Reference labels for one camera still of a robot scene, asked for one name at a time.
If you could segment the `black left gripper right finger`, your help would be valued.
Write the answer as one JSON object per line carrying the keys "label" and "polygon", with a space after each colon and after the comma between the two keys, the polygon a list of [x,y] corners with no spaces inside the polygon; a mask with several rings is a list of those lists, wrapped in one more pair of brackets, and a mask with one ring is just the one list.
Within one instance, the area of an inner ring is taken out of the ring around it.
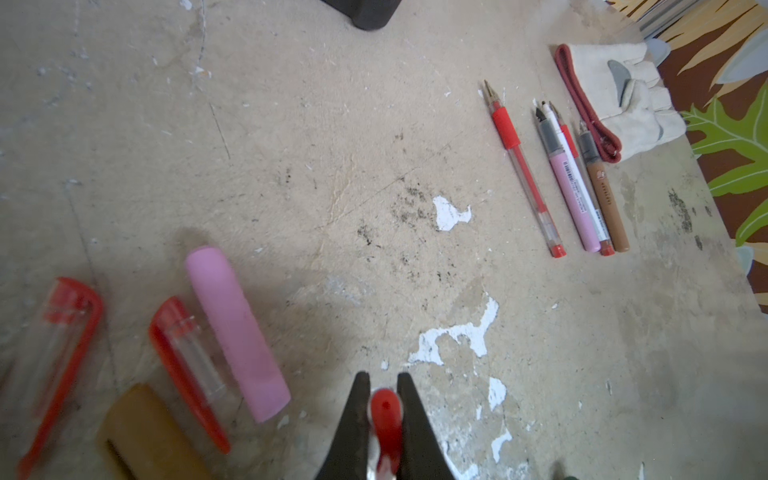
{"label": "black left gripper right finger", "polygon": [[454,480],[409,373],[398,374],[397,393],[404,410],[403,452],[397,478]]}

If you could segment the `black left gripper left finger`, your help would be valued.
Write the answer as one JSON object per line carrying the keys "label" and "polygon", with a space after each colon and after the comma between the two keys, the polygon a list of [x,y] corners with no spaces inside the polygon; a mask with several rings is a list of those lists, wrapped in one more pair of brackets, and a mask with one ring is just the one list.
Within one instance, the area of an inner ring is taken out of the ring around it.
{"label": "black left gripper left finger", "polygon": [[370,376],[358,372],[352,383],[326,458],[316,480],[366,479],[368,470]]}

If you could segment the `pink pen cap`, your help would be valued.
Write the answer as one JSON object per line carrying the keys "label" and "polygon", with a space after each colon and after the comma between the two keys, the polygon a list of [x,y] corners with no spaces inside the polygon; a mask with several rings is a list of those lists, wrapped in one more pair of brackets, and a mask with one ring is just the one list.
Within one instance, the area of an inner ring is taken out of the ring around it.
{"label": "pink pen cap", "polygon": [[190,252],[185,268],[244,402],[256,422],[268,421],[290,402],[291,393],[235,270],[213,246]]}

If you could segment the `tan pen cap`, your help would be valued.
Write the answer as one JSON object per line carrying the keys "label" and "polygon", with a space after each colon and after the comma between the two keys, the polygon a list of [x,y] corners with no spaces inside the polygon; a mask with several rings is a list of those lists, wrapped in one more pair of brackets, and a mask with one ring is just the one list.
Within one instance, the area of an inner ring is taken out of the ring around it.
{"label": "tan pen cap", "polygon": [[211,479],[211,471],[147,384],[132,386],[99,428],[100,454],[117,479]]}

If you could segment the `red clip pen cap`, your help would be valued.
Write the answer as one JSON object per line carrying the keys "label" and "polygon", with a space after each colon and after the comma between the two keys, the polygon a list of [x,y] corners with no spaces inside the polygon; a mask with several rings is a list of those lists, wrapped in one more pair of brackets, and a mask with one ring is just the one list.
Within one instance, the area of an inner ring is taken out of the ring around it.
{"label": "red clip pen cap", "polygon": [[231,443],[214,411],[226,385],[204,348],[202,330],[177,296],[164,301],[148,327],[151,344],[161,364],[209,438],[223,454]]}

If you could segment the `pink marker pen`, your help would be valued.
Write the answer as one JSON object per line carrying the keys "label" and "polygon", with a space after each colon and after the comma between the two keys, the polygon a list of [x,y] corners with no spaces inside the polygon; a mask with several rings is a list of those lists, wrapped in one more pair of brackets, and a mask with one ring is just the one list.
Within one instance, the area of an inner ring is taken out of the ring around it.
{"label": "pink marker pen", "polygon": [[547,103],[537,106],[534,113],[540,138],[582,246],[587,252],[599,252],[601,237],[594,205],[557,119]]}

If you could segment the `red gel pen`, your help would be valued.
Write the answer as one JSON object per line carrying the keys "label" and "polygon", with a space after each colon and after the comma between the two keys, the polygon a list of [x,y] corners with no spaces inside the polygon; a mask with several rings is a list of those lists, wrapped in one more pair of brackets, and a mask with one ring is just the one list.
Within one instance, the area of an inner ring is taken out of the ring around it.
{"label": "red gel pen", "polygon": [[525,158],[521,141],[511,117],[501,98],[487,80],[483,81],[483,95],[493,124],[520,179],[523,191],[542,231],[547,248],[553,258],[564,258],[566,250]]}

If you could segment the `tan brown pen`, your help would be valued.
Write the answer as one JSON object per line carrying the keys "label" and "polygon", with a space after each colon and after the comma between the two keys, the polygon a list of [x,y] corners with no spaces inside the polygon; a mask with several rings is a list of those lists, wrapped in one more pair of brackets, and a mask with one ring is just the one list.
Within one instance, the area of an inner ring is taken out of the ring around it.
{"label": "tan brown pen", "polygon": [[628,236],[609,184],[605,164],[592,133],[584,121],[579,124],[578,143],[613,249],[619,253],[628,252],[630,250]]}

